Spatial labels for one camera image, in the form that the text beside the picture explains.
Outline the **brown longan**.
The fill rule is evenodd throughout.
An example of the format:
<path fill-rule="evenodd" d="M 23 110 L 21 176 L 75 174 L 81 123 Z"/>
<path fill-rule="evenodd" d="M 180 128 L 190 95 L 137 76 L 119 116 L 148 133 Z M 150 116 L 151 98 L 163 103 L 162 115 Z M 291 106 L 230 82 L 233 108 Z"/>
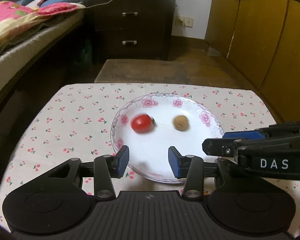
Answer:
<path fill-rule="evenodd" d="M 178 131 L 187 131 L 189 129 L 189 120 L 184 115 L 178 115 L 173 119 L 173 126 Z"/>

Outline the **red cherry tomato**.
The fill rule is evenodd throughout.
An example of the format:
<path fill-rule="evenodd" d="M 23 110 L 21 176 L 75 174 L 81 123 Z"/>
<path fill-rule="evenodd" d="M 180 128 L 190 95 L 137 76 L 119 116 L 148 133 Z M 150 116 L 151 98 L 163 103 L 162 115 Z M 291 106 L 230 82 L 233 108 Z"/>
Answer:
<path fill-rule="evenodd" d="M 135 133 L 143 134 L 153 130 L 155 121 L 147 114 L 140 114 L 134 117 L 130 125 Z"/>

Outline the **white floral porcelain plate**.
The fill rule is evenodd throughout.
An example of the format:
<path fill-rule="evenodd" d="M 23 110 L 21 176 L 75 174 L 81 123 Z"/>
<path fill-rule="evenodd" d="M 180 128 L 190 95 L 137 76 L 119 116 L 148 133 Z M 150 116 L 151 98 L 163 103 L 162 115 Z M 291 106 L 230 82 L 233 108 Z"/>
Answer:
<path fill-rule="evenodd" d="M 147 114 L 155 121 L 148 133 L 135 133 L 131 122 L 135 116 Z M 178 131 L 173 119 L 184 115 L 189 120 L 187 131 Z M 129 147 L 128 167 L 146 179 L 165 184 L 181 184 L 174 177 L 168 162 L 168 149 L 174 146 L 181 155 L 196 155 L 214 163 L 202 149 L 205 139 L 221 138 L 224 131 L 217 118 L 202 104 L 175 94 L 155 93 L 142 95 L 126 103 L 116 113 L 110 129 L 114 151 Z"/>

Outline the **cherry print tablecloth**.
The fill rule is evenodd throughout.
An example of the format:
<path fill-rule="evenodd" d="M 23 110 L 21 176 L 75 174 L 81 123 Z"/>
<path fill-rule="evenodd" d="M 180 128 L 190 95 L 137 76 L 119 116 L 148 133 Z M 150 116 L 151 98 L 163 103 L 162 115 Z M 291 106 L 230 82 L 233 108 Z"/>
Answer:
<path fill-rule="evenodd" d="M 174 94 L 205 106 L 225 132 L 267 127 L 275 119 L 264 102 L 250 90 L 159 83 L 95 83 L 67 85 L 41 109 L 18 137 L 0 185 L 0 226 L 5 197 L 69 158 L 93 161 L 114 154 L 111 123 L 129 101 L 146 94 Z"/>

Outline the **dark wooden stool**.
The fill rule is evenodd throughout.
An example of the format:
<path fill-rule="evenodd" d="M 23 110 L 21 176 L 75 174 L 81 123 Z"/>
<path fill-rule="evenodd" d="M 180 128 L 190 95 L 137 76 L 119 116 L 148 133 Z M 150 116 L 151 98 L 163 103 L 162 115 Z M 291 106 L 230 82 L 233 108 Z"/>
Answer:
<path fill-rule="evenodd" d="M 95 82 L 185 85 L 191 83 L 183 63 L 140 59 L 108 59 Z"/>

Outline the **yellow wooden wardrobe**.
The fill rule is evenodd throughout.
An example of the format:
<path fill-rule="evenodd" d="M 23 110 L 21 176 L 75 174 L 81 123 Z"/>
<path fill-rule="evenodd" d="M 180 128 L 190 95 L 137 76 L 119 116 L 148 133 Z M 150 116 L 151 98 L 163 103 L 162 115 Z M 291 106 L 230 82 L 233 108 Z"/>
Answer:
<path fill-rule="evenodd" d="M 281 119 L 300 120 L 300 0 L 212 0 L 205 39 Z"/>

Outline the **dark wooden nightstand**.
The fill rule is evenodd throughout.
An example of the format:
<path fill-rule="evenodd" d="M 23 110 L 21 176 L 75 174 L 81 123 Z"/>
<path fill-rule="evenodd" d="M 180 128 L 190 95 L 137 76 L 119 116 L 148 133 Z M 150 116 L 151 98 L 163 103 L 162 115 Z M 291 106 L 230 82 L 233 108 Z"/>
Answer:
<path fill-rule="evenodd" d="M 175 0 L 86 0 L 91 59 L 167 60 Z"/>

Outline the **colourful floral quilt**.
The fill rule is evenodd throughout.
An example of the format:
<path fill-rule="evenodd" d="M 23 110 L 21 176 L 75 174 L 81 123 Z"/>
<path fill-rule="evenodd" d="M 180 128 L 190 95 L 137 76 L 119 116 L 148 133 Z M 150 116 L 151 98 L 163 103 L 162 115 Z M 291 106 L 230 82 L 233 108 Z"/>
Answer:
<path fill-rule="evenodd" d="M 51 17 L 66 14 L 85 6 L 79 3 L 55 3 L 42 8 L 33 9 L 15 2 L 0 2 L 0 48 L 16 36 L 28 31 L 35 25 L 49 20 Z"/>

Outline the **white wall socket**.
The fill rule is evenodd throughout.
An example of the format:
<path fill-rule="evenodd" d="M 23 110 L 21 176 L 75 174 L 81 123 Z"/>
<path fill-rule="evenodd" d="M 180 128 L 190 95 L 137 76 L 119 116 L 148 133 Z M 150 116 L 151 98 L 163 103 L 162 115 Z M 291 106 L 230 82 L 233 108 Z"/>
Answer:
<path fill-rule="evenodd" d="M 183 28 L 192 28 L 194 24 L 194 19 L 190 17 L 175 16 L 174 22 L 175 25 L 181 26 Z"/>

